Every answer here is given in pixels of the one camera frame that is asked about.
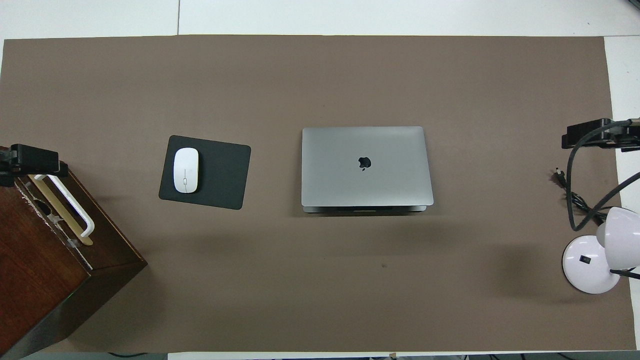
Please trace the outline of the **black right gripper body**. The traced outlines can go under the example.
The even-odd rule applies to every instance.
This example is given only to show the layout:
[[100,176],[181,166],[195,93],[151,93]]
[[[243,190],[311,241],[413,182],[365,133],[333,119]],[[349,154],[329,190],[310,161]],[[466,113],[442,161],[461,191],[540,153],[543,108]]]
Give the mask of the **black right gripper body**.
[[640,150],[640,119],[614,121],[610,118],[567,126],[567,148],[583,147],[634,152]]

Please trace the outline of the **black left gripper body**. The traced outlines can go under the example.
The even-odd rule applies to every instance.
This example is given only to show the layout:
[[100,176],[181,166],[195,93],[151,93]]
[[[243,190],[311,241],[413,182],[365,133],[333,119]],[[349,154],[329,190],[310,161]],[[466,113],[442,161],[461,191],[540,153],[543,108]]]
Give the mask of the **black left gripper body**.
[[58,153],[23,144],[2,146],[0,150],[0,185],[13,187],[14,178],[27,175],[61,176]]

